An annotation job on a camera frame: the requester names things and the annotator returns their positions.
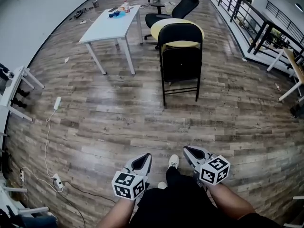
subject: black phone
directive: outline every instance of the black phone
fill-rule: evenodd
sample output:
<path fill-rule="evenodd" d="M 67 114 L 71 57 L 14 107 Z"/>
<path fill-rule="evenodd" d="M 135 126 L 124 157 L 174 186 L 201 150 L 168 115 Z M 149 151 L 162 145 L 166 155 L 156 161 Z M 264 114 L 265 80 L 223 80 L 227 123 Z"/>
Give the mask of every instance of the black phone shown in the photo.
<path fill-rule="evenodd" d="M 111 10 L 109 10 L 109 12 L 113 12 L 113 11 L 115 11 L 116 9 L 118 9 L 118 7 L 112 8 Z"/>

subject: yellow round table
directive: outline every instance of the yellow round table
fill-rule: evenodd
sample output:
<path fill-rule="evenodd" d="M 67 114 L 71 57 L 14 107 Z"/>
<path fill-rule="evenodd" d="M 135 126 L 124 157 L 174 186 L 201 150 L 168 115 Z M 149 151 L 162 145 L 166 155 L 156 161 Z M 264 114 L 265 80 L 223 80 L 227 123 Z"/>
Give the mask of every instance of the yellow round table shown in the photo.
<path fill-rule="evenodd" d="M 195 24 L 189 20 L 186 20 L 186 19 L 175 19 L 175 18 L 162 19 L 160 21 L 157 21 L 151 27 L 151 35 L 153 36 L 154 39 L 156 39 L 158 41 L 158 34 L 160 33 L 161 29 L 166 25 L 175 24 L 175 23 L 189 23 L 189 24 L 196 25 L 201 30 L 201 33 L 202 33 L 203 39 L 204 39 L 205 33 L 202 30 L 202 28 L 199 27 L 197 24 Z M 171 46 L 171 47 L 177 47 L 177 48 L 181 48 L 181 47 L 187 48 L 187 47 L 195 47 L 198 45 L 198 43 L 192 42 L 192 41 L 180 40 L 180 41 L 174 41 L 174 42 L 167 43 L 166 45 Z"/>

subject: wooden floor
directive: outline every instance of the wooden floor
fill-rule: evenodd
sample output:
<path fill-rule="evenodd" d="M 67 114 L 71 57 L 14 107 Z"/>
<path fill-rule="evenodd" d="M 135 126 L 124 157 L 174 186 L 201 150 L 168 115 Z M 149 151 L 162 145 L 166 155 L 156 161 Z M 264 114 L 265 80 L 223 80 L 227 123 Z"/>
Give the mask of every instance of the wooden floor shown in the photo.
<path fill-rule="evenodd" d="M 139 44 L 136 23 L 128 33 L 135 76 L 124 52 L 113 41 L 93 43 L 108 71 L 106 76 L 85 45 L 78 44 L 92 24 L 89 19 L 94 21 L 104 9 L 122 2 L 99 0 L 97 10 L 81 17 L 87 20 L 83 25 L 80 20 L 67 19 L 33 61 L 30 70 L 46 87 L 34 89 L 22 100 L 29 105 L 25 112 L 34 118 L 33 123 L 15 115 L 9 118 L 6 146 L 13 156 L 11 180 L 19 182 L 19 169 L 27 166 L 51 183 L 44 164 L 46 119 L 61 96 L 47 149 L 51 175 L 58 173 L 62 180 L 85 191 L 117 200 L 111 180 L 129 158 L 143 152 L 152 154 L 149 182 L 156 187 L 165 181 L 172 154 L 180 157 L 181 172 L 190 175 L 182 148 L 186 144 L 203 146 L 231 162 L 225 183 L 232 190 L 258 213 L 284 222 L 284 214 L 294 203 L 292 196 L 304 189 L 304 122 L 289 113 L 296 93 L 284 103 L 278 101 L 293 83 L 275 70 L 267 73 L 264 66 L 243 61 L 221 16 L 209 0 L 200 0 L 186 17 L 205 32 L 199 100 L 195 102 L 195 93 L 168 96 L 164 109 L 158 51 L 152 38 Z M 91 1 L 84 5 L 91 6 Z M 143 34 L 149 34 L 145 25 L 148 12 L 156 12 L 156 8 L 141 9 Z M 62 227 L 83 227 L 70 204 L 25 172 L 30 207 L 49 206 Z M 112 207 L 111 202 L 83 194 L 68 184 L 62 195 L 83 213 L 87 227 L 94 227 Z"/>

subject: white cube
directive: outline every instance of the white cube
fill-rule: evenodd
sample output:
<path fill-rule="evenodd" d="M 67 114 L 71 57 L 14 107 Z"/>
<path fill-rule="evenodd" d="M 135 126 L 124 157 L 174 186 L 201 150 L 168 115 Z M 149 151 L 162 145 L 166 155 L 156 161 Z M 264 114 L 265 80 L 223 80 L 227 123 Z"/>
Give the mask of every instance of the white cube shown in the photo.
<path fill-rule="evenodd" d="M 220 155 L 200 166 L 199 179 L 203 182 L 216 185 L 228 176 L 229 170 L 230 163 Z"/>
<path fill-rule="evenodd" d="M 112 180 L 115 196 L 135 200 L 145 190 L 143 179 L 143 176 L 117 171 Z"/>

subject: ceiling light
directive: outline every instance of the ceiling light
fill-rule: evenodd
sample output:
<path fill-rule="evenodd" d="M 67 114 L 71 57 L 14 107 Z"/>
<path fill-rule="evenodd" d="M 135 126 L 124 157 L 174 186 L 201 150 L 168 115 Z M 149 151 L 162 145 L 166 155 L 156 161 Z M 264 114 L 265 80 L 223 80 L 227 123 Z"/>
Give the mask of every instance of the ceiling light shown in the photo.
<path fill-rule="evenodd" d="M 303 12 L 303 8 L 302 8 L 302 6 L 301 6 L 300 4 L 295 3 L 295 6 L 296 6 L 301 12 Z"/>

